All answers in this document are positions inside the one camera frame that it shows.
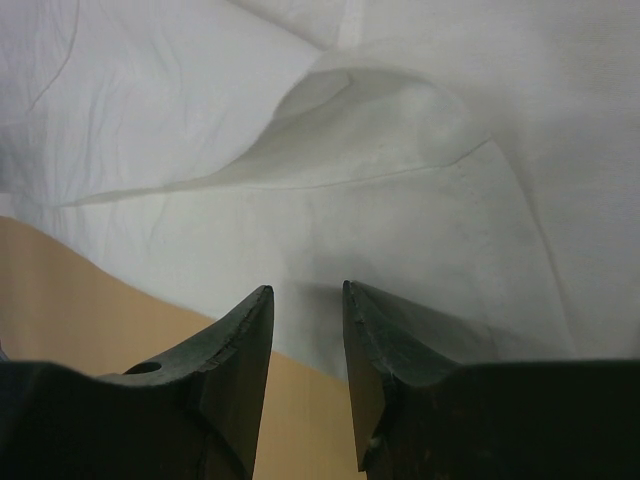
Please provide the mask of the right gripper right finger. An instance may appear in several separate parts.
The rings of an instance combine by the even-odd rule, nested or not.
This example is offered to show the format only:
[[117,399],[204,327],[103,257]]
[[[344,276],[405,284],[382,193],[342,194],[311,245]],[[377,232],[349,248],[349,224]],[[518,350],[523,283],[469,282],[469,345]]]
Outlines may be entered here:
[[635,479],[635,360],[461,364],[405,327],[435,311],[342,290],[357,465],[370,479]]

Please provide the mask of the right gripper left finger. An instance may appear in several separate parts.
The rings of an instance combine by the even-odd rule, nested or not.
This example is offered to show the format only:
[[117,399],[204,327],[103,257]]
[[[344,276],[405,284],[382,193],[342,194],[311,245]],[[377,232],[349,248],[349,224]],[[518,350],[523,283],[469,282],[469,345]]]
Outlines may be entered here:
[[226,316],[121,374],[1,365],[5,479],[249,479],[274,327],[257,288]]

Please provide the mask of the white long sleeve shirt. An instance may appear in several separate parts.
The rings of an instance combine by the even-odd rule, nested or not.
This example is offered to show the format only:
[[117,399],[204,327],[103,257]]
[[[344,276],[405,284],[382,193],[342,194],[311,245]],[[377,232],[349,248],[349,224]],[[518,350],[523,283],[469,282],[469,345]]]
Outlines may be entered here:
[[639,353],[635,1],[5,1],[2,211],[346,373],[339,289],[459,361]]

